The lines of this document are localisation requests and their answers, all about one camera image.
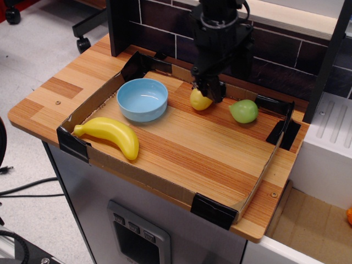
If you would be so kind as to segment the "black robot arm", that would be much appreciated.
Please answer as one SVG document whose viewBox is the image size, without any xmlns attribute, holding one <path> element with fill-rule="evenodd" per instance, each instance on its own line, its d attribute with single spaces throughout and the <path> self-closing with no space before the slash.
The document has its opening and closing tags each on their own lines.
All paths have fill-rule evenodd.
<svg viewBox="0 0 352 264">
<path fill-rule="evenodd" d="M 198 55 L 191 69 L 194 85 L 203 96 L 218 103 L 226 95 L 219 75 L 226 69 L 238 79 L 247 79 L 252 68 L 254 38 L 248 17 L 238 11 L 247 1 L 200 1 L 191 11 L 194 44 Z"/>
</svg>

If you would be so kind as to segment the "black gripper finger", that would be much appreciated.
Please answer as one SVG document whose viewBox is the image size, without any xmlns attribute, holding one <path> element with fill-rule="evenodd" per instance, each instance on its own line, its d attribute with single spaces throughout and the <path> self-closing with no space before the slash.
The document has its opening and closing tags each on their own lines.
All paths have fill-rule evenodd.
<svg viewBox="0 0 352 264">
<path fill-rule="evenodd" d="M 247 79 L 252 68 L 252 53 L 253 43 L 246 42 L 237 49 L 235 58 L 230 65 L 232 76 L 237 79 Z"/>
<path fill-rule="evenodd" d="M 211 99 L 214 103 L 223 100 L 223 83 L 216 76 L 195 76 L 195 87 L 204 97 Z"/>
</svg>

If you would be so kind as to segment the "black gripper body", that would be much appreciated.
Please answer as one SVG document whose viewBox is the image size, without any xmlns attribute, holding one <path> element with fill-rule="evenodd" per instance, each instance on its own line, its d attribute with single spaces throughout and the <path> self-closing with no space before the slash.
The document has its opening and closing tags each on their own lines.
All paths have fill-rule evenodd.
<svg viewBox="0 0 352 264">
<path fill-rule="evenodd" d="M 249 24 L 239 24 L 233 20 L 220 25 L 217 21 L 206 19 L 200 10 L 191 12 L 191 24 L 198 50 L 191 69 L 193 76 L 216 76 L 226 70 L 231 73 L 230 65 L 237 49 L 246 42 L 252 42 L 254 46 L 254 28 Z"/>
</svg>

